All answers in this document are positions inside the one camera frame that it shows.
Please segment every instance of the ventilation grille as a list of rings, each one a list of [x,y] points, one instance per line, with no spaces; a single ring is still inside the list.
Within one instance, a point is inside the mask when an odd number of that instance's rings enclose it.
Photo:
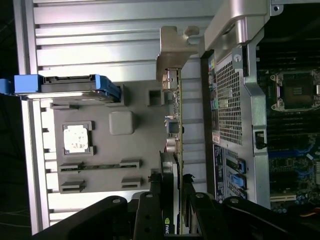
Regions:
[[[216,72],[220,138],[242,145],[239,72],[232,62]]]
[[[238,154],[236,152],[231,151],[231,150],[226,149],[226,148],[224,148],[223,150],[224,150],[224,155],[228,155],[228,156],[230,156],[230,157],[232,157],[234,159],[238,158]]]

